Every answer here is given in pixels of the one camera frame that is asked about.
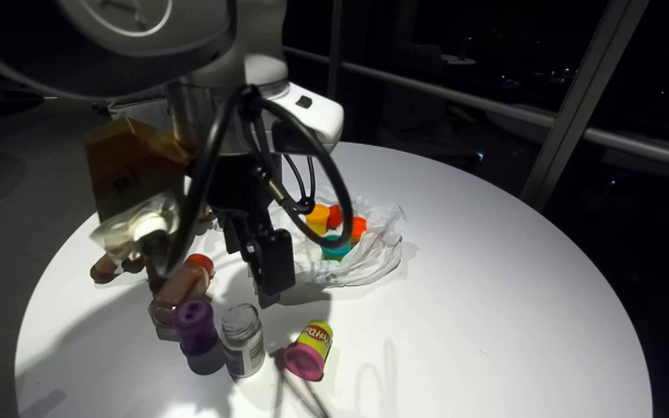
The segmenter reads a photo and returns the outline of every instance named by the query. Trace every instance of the white tabletop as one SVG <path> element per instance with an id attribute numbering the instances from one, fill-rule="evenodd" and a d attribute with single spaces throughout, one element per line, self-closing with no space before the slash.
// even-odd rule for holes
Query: white tabletop
<path id="1" fill-rule="evenodd" d="M 144 277 L 88 279 L 102 255 L 88 218 L 46 268 L 18 335 L 23 418 L 650 418 L 641 344 L 621 300 L 543 217 L 499 189 L 402 152 L 341 145 L 352 192 L 407 214 L 405 263 L 369 287 L 263 312 L 283 345 L 329 315 L 326 379 L 305 385 L 273 361 L 247 379 L 195 376 L 159 342 Z M 244 264 L 212 286 L 223 305 L 251 294 Z"/>

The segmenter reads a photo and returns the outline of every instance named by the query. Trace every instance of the purple bottle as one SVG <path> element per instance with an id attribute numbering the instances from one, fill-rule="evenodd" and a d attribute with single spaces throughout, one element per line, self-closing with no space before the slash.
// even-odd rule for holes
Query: purple bottle
<path id="1" fill-rule="evenodd" d="M 215 328 L 210 300 L 194 298 L 180 305 L 176 313 L 180 349 L 195 373 L 215 373 L 223 368 L 223 345 Z"/>

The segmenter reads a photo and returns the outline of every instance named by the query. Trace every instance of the green object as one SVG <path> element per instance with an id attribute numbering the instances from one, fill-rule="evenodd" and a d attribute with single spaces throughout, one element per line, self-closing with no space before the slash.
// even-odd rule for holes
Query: green object
<path id="1" fill-rule="evenodd" d="M 352 253 L 352 249 L 353 249 L 353 244 L 347 242 L 347 244 L 334 246 L 334 249 L 323 246 L 320 250 L 323 250 L 323 258 L 326 258 L 326 260 L 341 260 L 345 255 Z"/>

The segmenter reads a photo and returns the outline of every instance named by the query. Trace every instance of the round table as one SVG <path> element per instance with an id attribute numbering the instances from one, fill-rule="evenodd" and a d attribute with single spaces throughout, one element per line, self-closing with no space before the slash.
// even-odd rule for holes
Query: round table
<path id="1" fill-rule="evenodd" d="M 362 145 L 334 160 L 373 205 L 407 217 L 405 260 L 365 287 L 263 312 L 265 345 L 329 319 L 326 379 L 303 384 L 273 358 L 244 381 L 195 376 L 160 342 L 143 274 L 88 279 L 102 250 L 88 218 L 56 253 L 29 305 L 16 349 L 23 418 L 650 418 L 641 344 L 621 300 L 543 217 L 449 166 Z M 212 298 L 251 294 L 244 263 L 225 263 Z"/>

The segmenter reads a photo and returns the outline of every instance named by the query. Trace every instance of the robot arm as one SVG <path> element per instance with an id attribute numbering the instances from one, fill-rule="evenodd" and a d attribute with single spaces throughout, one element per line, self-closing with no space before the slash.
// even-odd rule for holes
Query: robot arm
<path id="1" fill-rule="evenodd" d="M 283 17 L 287 0 L 0 0 L 4 77 L 65 97 L 125 97 L 167 87 L 171 110 L 183 134 L 200 145 L 200 155 L 191 190 L 171 210 L 174 220 L 160 220 L 162 203 L 135 203 L 143 206 L 122 214 L 138 220 L 125 227 L 129 242 L 153 270 L 171 274 L 189 250 L 197 214 L 212 206 L 229 250 L 250 263 L 263 307 L 296 280 L 291 235 L 270 224 L 273 199 L 323 246 L 349 240 L 353 218 L 331 157 L 345 112 L 289 82 Z M 281 136 L 267 141 L 263 112 L 289 133 L 294 128 L 305 147 Z M 341 240 L 323 242 L 301 220 L 315 203 L 294 203 L 267 145 L 323 163 L 345 206 Z"/>

